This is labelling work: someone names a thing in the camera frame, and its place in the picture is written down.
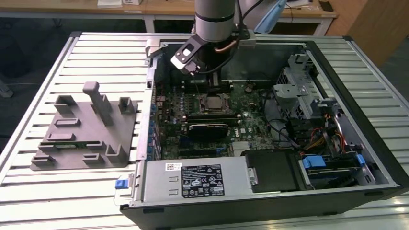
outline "wooden desk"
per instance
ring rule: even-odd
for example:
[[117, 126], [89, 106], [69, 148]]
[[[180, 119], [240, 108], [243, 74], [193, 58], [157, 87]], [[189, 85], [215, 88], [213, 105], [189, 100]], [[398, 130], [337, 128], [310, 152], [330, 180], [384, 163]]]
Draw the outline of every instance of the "wooden desk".
[[[145, 14], [151, 16], [148, 20], [193, 20], [195, 1], [193, 0], [145, 0]], [[320, 10], [308, 9], [284, 9], [279, 22], [281, 23], [316, 23], [318, 24], [314, 35], [324, 36], [330, 26], [332, 20], [337, 18], [336, 12], [322, 11], [318, 0], [312, 3]]]
[[[155, 20], [193, 20], [192, 0], [144, 0], [141, 5], [99, 9], [97, 0], [0, 0], [0, 17], [143, 19], [148, 33], [155, 33]], [[337, 13], [322, 10], [285, 9], [279, 22], [316, 23], [314, 35], [325, 35]]]
[[330, 0], [341, 13], [328, 35], [349, 35], [381, 67], [409, 34], [408, 0]]
[[121, 8], [97, 8], [97, 0], [0, 0], [0, 12], [44, 12], [44, 13], [85, 13], [124, 14], [125, 11], [140, 11], [147, 5], [123, 5]]

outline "blue plastic clip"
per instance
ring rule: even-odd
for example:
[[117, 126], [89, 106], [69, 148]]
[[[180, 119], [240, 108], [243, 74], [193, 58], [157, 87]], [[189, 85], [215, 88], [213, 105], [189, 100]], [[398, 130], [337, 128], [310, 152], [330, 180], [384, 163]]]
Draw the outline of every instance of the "blue plastic clip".
[[308, 156], [303, 159], [304, 168], [308, 169], [310, 167], [325, 167], [325, 161], [321, 156]]
[[365, 159], [364, 159], [364, 156], [361, 154], [357, 155], [357, 159], [358, 159], [360, 165], [364, 166], [365, 165]]
[[128, 179], [116, 180], [115, 189], [127, 189], [128, 188]]

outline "motherboard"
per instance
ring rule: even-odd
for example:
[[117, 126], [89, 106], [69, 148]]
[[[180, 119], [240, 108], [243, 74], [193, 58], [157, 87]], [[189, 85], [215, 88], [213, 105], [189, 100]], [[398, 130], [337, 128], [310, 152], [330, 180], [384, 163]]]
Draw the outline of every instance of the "motherboard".
[[[212, 95], [185, 93], [176, 87], [169, 92], [161, 92], [160, 89], [157, 92], [164, 160], [228, 157], [243, 150], [273, 148], [263, 110], [265, 89], [259, 89], [255, 82], [235, 82], [229, 93]], [[221, 134], [221, 137], [207, 137], [201, 126], [205, 125], [208, 129], [211, 124], [219, 124], [220, 127], [215, 128], [220, 130], [209, 135]]]

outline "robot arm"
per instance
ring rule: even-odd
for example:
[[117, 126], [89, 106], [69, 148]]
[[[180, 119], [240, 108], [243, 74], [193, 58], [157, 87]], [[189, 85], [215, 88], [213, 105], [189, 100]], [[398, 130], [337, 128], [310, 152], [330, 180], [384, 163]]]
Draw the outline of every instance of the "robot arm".
[[[257, 32], [268, 33], [281, 15], [287, 0], [277, 0], [256, 27]], [[237, 7], [239, 24], [235, 24]], [[251, 7], [244, 15], [255, 9]], [[239, 43], [251, 38], [243, 22], [239, 0], [199, 0], [195, 2], [196, 34], [177, 50], [171, 61], [184, 74], [207, 74], [209, 85], [217, 86], [221, 67], [232, 59]]]
[[196, 35], [185, 42], [172, 57], [172, 63], [185, 74], [195, 75], [213, 63], [209, 57], [219, 59], [217, 52], [227, 51], [235, 39], [236, 0], [200, 0], [195, 2]]

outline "aluminum table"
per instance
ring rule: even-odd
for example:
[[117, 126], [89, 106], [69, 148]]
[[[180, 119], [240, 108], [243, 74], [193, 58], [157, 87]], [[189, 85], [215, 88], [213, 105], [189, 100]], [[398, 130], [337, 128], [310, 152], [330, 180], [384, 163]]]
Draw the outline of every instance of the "aluminum table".
[[[188, 34], [73, 33], [44, 84], [0, 156], [0, 229], [135, 230], [120, 213], [119, 201], [131, 191], [115, 190], [115, 180], [135, 171], [125, 168], [32, 171], [31, 159], [43, 140], [56, 109], [59, 94], [88, 101], [81, 94], [85, 81], [100, 82], [109, 100], [131, 96], [139, 102], [132, 147], [139, 143], [141, 113], [147, 105], [144, 87], [149, 68], [148, 50], [160, 39], [188, 39]], [[314, 40], [349, 92], [404, 169], [409, 172], [409, 104], [353, 41], [341, 37], [272, 36], [257, 40]], [[328, 94], [330, 91], [322, 82]], [[131, 162], [136, 149], [131, 152]], [[208, 226], [201, 229], [405, 229], [409, 224], [409, 196], [368, 203], [344, 214], [275, 221]]]

